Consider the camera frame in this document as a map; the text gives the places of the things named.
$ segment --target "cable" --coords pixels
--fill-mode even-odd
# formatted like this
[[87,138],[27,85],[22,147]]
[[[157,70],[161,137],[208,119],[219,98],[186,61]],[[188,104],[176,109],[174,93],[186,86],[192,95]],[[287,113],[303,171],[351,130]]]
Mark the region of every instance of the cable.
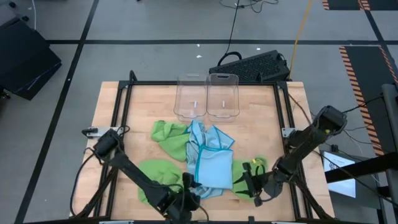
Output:
[[387,117],[386,114],[385,114],[384,116],[381,116],[381,117],[375,119],[374,121],[372,121],[372,124],[368,124],[368,125],[365,125],[365,126],[362,126],[362,127],[353,128],[353,129],[345,129],[345,131],[355,131],[355,130],[357,130],[357,129],[367,128],[367,127],[373,125],[374,123],[376,123],[376,122],[378,122],[378,121],[384,119],[385,117]]
[[[259,3],[259,2],[261,2],[260,11],[256,11],[256,10],[254,10],[253,5],[255,5],[256,3]],[[268,4],[278,4],[278,3],[279,3],[279,0],[276,0],[275,2],[269,2],[269,1],[265,1],[265,0],[250,0],[250,7],[251,7],[251,10],[252,10],[253,12],[255,12],[255,13],[260,13],[260,12],[262,11],[262,5],[263,5],[264,3],[268,3]]]
[[358,183],[360,183],[362,186],[366,187],[367,189],[369,189],[371,192],[373,192],[375,195],[377,195],[380,198],[383,198],[384,200],[386,200],[387,202],[391,203],[391,205],[395,208],[398,208],[398,204],[396,204],[395,202],[393,202],[392,200],[386,198],[385,196],[377,193],[375,190],[373,190],[372,188],[370,188],[368,185],[366,185],[364,182],[358,180],[356,177],[354,177],[354,175],[350,174],[347,170],[341,168],[340,166],[338,166],[337,164],[335,164],[334,162],[332,162],[329,158],[326,158],[324,155],[320,154],[317,151],[313,151],[315,153],[317,153],[320,157],[326,159],[327,161],[329,161],[331,164],[333,164],[334,166],[336,166],[339,170],[343,171],[345,174],[347,174],[348,176],[350,176],[352,179],[355,179]]
[[34,29],[36,30],[36,5],[35,5],[35,0],[32,0],[32,5],[33,5],[33,11],[34,11],[34,17],[35,17]]
[[236,20],[236,15],[238,13],[238,5],[239,5],[240,0],[238,0],[236,9],[235,9],[235,16],[234,16],[234,21],[232,23],[232,29],[231,29],[231,35],[229,36],[229,41],[228,41],[228,48],[226,49],[226,52],[224,55],[226,55],[229,51],[229,46],[231,45],[231,40],[232,40],[232,33],[234,32],[234,26],[235,26],[235,20]]
[[371,143],[371,142],[363,142],[363,141],[357,140],[357,139],[355,139],[354,137],[352,137],[351,135],[349,135],[348,132],[347,132],[346,130],[343,130],[343,131],[344,131],[344,133],[346,133],[346,134],[348,135],[348,137],[349,137],[351,140],[354,140],[354,141],[359,142],[359,143],[362,143],[362,144],[373,145],[373,143]]
[[305,20],[307,20],[307,16],[308,16],[308,13],[310,12],[311,5],[312,5],[312,0],[308,0],[308,5],[307,5],[307,8],[305,9],[304,17],[300,24],[300,29],[298,30],[297,35],[296,35],[296,40],[294,41],[293,55],[292,55],[292,60],[290,62],[289,78],[292,76],[292,73],[293,73],[293,64],[294,64],[294,58],[296,56],[297,42],[299,41],[301,32],[303,31]]
[[123,130],[122,133],[119,134],[120,137],[122,137],[124,134],[128,133],[130,131],[130,129],[131,129],[130,126],[124,125],[124,126],[120,126],[116,132],[118,133],[120,131],[120,129],[122,129],[122,128],[124,130]]
[[70,213],[73,216],[76,216],[75,211],[73,210],[73,197],[75,196],[75,190],[76,190],[76,186],[77,186],[77,181],[80,175],[81,170],[83,169],[83,167],[86,165],[86,163],[94,156],[95,154],[91,154],[89,157],[87,157],[87,159],[81,164],[79,170],[77,171],[76,177],[75,177],[75,182],[73,184],[73,188],[72,188],[72,194],[70,196],[70,201],[69,201],[69,209],[70,209]]
[[374,100],[380,99],[380,98],[382,98],[382,96],[378,96],[378,97],[373,98],[373,99],[371,99],[371,100],[365,101],[365,103],[363,103],[363,104],[361,104],[361,105],[358,105],[358,106],[356,106],[356,107],[354,107],[354,108],[351,108],[351,109],[349,109],[349,110],[343,111],[343,113],[348,113],[348,112],[353,111],[353,110],[355,110],[355,109],[358,109],[358,108],[360,108],[360,107],[362,107],[362,106],[366,106],[368,103],[370,103],[370,102],[372,102],[372,101],[374,101]]
[[209,222],[209,214],[207,213],[206,209],[199,205],[199,208],[205,213],[206,221]]
[[[351,141],[352,141],[353,143],[355,143],[355,145],[358,146],[359,150],[361,151],[361,155],[364,156],[361,146],[360,146],[356,141],[354,141],[352,138],[350,138],[350,139],[351,139]],[[371,177],[372,177],[377,183],[381,184],[380,181],[376,179],[376,175],[375,175],[375,174],[374,174],[374,175],[371,175]]]
[[224,7],[228,7],[228,8],[231,8],[231,9],[236,9],[236,8],[238,8],[238,9],[244,9],[245,7],[248,7],[248,6],[253,6],[253,5],[255,5],[255,4],[257,4],[257,3],[259,3],[259,2],[261,2],[261,8],[262,8],[262,3],[269,3],[269,4],[278,4],[279,3],[279,0],[275,0],[274,2],[269,2],[269,1],[265,1],[265,0],[260,0],[260,1],[258,1],[258,0],[252,0],[252,1],[254,1],[254,3],[250,3],[250,4],[247,4],[247,5],[237,5],[237,4],[235,4],[235,7],[234,6],[228,6],[228,5],[225,5],[225,4],[223,4],[223,0],[220,0],[219,1],[219,4],[220,5],[222,5],[222,6],[224,6]]
[[305,119],[307,119],[308,124],[311,124],[311,120],[308,117],[307,113],[305,112],[304,108],[293,98],[293,96],[290,93],[287,93],[287,94],[289,95],[290,99],[292,99],[293,102],[301,109],[301,111],[303,111],[303,114],[305,116]]
[[345,154],[346,156],[348,156],[348,157],[350,157],[350,158],[352,158],[352,159],[356,159],[356,160],[359,160],[359,161],[363,162],[363,160],[361,160],[361,159],[357,159],[357,158],[355,158],[355,157],[351,156],[350,154],[348,154],[347,152],[345,152],[345,151],[342,151],[341,149],[339,149],[339,150],[338,150],[338,152],[342,152],[343,154]]

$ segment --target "black metal frame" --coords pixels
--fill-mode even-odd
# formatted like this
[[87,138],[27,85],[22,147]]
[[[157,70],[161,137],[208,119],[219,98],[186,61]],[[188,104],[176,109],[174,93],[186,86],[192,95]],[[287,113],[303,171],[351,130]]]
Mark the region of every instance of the black metal frame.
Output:
[[[137,81],[136,76],[134,75],[133,72],[131,72],[129,81],[119,81],[118,92],[116,93],[116,101],[114,104],[113,115],[112,115],[112,120],[111,120],[111,126],[116,126],[116,124],[117,124],[117,118],[118,118],[119,108],[120,108],[120,104],[121,104],[121,96],[122,96],[123,90],[126,87],[127,87],[127,93],[126,93],[126,99],[124,102],[121,126],[125,126],[127,123],[127,114],[129,111],[131,92],[132,92],[132,87],[134,85],[176,85],[176,84],[177,84],[176,81]],[[285,121],[284,121],[284,115],[282,112],[282,105],[280,102],[279,89],[281,89],[283,91],[283,95],[284,95],[285,107],[286,107],[287,116],[288,116],[288,120],[289,120],[289,127],[290,128],[295,127],[292,108],[291,108],[290,100],[289,100],[289,92],[288,92],[286,82],[239,82],[239,85],[264,85],[264,86],[272,86],[273,87],[275,103],[276,103],[276,110],[277,110],[279,126],[280,126],[280,135],[283,136],[282,128],[286,128],[286,126],[285,126]],[[289,152],[289,150],[286,147],[284,147],[284,153],[286,154],[288,152]],[[109,168],[108,166],[103,166],[103,169],[101,171],[101,178],[100,178],[100,182],[99,182],[100,185],[104,182],[104,180],[106,178],[106,174],[108,173],[108,168]],[[303,167],[301,164],[299,166],[298,175],[299,175],[300,179],[305,182],[304,171],[303,171]],[[109,189],[109,197],[108,197],[108,202],[106,205],[106,212],[105,212],[106,217],[110,217],[112,214],[113,200],[114,200],[114,194],[115,194],[115,190],[116,190],[116,180],[117,180],[117,177],[115,177],[112,180],[112,183],[111,183],[111,186]],[[297,219],[301,218],[301,215],[300,215],[300,207],[299,207],[299,200],[297,197],[297,191],[296,191],[296,187],[294,184],[290,184],[290,194],[292,197],[294,217],[297,220]],[[98,217],[100,215],[101,203],[102,203],[102,200],[99,200],[98,203],[96,204],[94,214],[93,214],[94,217]],[[304,205],[305,205],[306,218],[313,218],[312,209],[311,209],[310,204],[307,201],[307,199],[304,199]]]
[[[131,71],[130,72],[130,80],[128,81],[119,81],[118,85],[118,92],[116,93],[116,101],[114,104],[114,109],[113,109],[113,116],[111,120],[111,126],[117,126],[117,119],[118,119],[118,114],[119,114],[119,108],[121,104],[121,97],[123,90],[127,88],[127,93],[126,97],[124,100],[124,108],[123,108],[123,114],[122,114],[122,120],[121,120],[121,125],[120,126],[125,126],[127,123],[127,114],[129,111],[129,104],[130,104],[130,99],[131,99],[131,93],[132,93],[132,88],[134,85],[176,85],[176,81],[137,81],[137,78],[135,74]],[[289,121],[289,127],[294,128],[294,118],[293,118],[293,112],[290,104],[290,99],[289,99],[289,92],[287,88],[286,82],[239,82],[239,85],[260,85],[260,86],[272,86],[274,89],[274,96],[275,96],[275,104],[276,104],[276,110],[278,114],[278,120],[279,120],[279,128],[280,128],[280,135],[283,140],[283,134],[282,134],[282,128],[286,128],[285,126],[285,121],[284,121],[284,115],[282,112],[282,104],[280,102],[280,94],[279,90],[281,89],[283,94],[284,94],[284,101],[285,101],[285,107],[286,107],[286,112],[287,112],[287,117]],[[289,153],[289,150],[284,146],[284,153]],[[101,171],[101,180],[100,180],[100,185],[104,182],[106,178],[106,174],[108,173],[108,166],[103,166],[103,170]],[[299,170],[298,170],[298,177],[301,181],[305,183],[305,176],[304,176],[304,171],[302,164],[299,165]],[[113,201],[114,201],[114,194],[116,190],[116,181],[117,181],[117,175],[111,182],[111,186],[109,188],[109,197],[108,201],[106,204],[106,212],[105,216],[100,216],[100,210],[101,210],[101,202],[102,200],[99,200],[98,203],[95,206],[95,210],[93,213],[93,217],[90,218],[73,218],[73,219],[68,219],[68,220],[52,220],[52,221],[47,221],[47,222],[35,222],[35,224],[48,224],[48,223],[58,223],[58,224],[63,224],[63,223],[98,223],[100,221],[110,221],[111,220],[111,214],[112,214],[112,209],[113,209]],[[300,206],[299,206],[299,198],[297,197],[297,191],[296,191],[296,186],[293,184],[290,184],[290,194],[292,197],[292,204],[293,204],[293,211],[294,211],[294,217],[295,221],[293,222],[306,222],[306,223],[334,223],[331,222],[330,220],[319,220],[319,219],[314,219],[312,216],[312,209],[307,201],[307,199],[304,198],[304,205],[305,205],[305,213],[306,217],[301,217],[300,215]],[[266,224],[266,223],[272,223],[272,221],[254,221],[254,217],[248,217],[248,221],[209,221],[209,223],[214,223],[214,224]],[[134,220],[134,223],[142,223],[142,224],[170,224],[169,220]]]

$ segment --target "yellow cable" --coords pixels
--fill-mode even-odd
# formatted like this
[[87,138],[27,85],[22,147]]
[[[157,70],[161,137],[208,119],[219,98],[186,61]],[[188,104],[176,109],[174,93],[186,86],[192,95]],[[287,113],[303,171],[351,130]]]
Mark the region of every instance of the yellow cable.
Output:
[[301,35],[301,31],[303,31],[305,20],[307,19],[308,13],[310,12],[311,5],[312,5],[312,0],[308,0],[308,5],[307,5],[307,8],[306,8],[305,13],[304,13],[303,21],[301,21],[300,29],[297,32],[296,40],[294,42],[293,55],[292,55],[292,59],[291,59],[291,63],[290,63],[289,78],[290,78],[290,76],[293,73],[293,64],[294,64],[294,57],[296,56],[297,42],[299,41],[299,38],[300,38],[300,35]]

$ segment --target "gray floor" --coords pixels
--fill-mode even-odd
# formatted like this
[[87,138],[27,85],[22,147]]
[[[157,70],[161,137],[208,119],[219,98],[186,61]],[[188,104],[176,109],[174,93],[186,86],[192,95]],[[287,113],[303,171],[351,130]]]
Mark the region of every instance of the gray floor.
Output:
[[[16,2],[18,12],[33,18],[30,1]],[[36,0],[37,30],[48,40],[78,40],[92,3],[93,0]],[[233,4],[233,1],[224,0],[224,3]],[[275,6],[265,4],[260,14],[250,9],[239,10],[233,38],[295,39],[306,5],[307,0],[280,0]],[[140,3],[100,0],[87,39],[228,39],[233,14],[233,9],[222,7],[217,0],[143,0]],[[383,37],[398,40],[398,29],[393,29],[397,27],[398,11],[372,14]],[[376,40],[376,36],[363,11],[326,11],[321,0],[316,0],[302,39]],[[63,66],[40,93],[32,101],[17,96],[0,101],[0,164],[6,174],[6,179],[0,182],[2,223],[12,223],[16,217],[76,45],[51,45],[51,49],[62,59]],[[243,57],[274,49],[290,62],[292,45],[231,46],[231,50],[241,52]],[[391,45],[389,49],[398,60],[398,46]],[[68,216],[72,182],[86,143],[80,131],[91,124],[102,81],[126,79],[130,69],[139,80],[174,80],[182,73],[207,73],[225,50],[225,44],[85,45],[74,77],[68,81],[72,84],[25,222]],[[292,78],[304,82],[310,109],[314,112],[324,105],[342,110],[356,105],[338,45],[299,45]],[[349,114],[348,127],[363,125],[359,111]],[[369,141],[363,129],[352,134]],[[330,143],[338,143],[350,154],[374,156],[371,147],[360,145],[362,154],[344,134],[331,139]],[[353,207],[333,197],[332,201],[336,216],[342,220],[377,223],[375,210]]]

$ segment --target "orange and black striped tape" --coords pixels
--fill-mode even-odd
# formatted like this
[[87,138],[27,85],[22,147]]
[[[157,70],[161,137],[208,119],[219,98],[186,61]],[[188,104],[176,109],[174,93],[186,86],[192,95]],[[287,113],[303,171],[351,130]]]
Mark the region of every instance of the orange and black striped tape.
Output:
[[391,75],[392,75],[392,77],[393,77],[395,83],[398,83],[398,79],[397,79],[396,73],[394,72],[394,69],[392,69],[392,65],[391,65],[390,61],[388,60],[388,57],[387,57],[387,55],[386,55],[386,52],[383,50],[382,47],[379,47],[379,49],[381,50],[381,53],[383,54],[384,61],[386,61],[386,64],[387,64],[387,66],[388,66],[388,69],[390,70]]
[[359,6],[364,10],[371,10],[371,6],[369,5],[368,0],[358,0]]
[[381,156],[383,155],[383,149],[380,145],[380,140],[377,136],[376,130],[374,129],[373,122],[371,119],[371,115],[369,114],[368,107],[364,105],[365,100],[362,96],[361,88],[359,87],[358,81],[356,79],[356,75],[354,73],[353,66],[348,58],[348,54],[345,47],[339,47],[340,54],[343,57],[343,62],[346,67],[347,75],[349,78],[349,82],[354,90],[354,95],[356,98],[357,104],[360,106],[359,109],[361,111],[362,119],[365,122],[366,129],[368,130],[369,138],[372,142],[374,152],[376,155]]
[[329,2],[328,0],[322,0],[323,8],[329,10]]

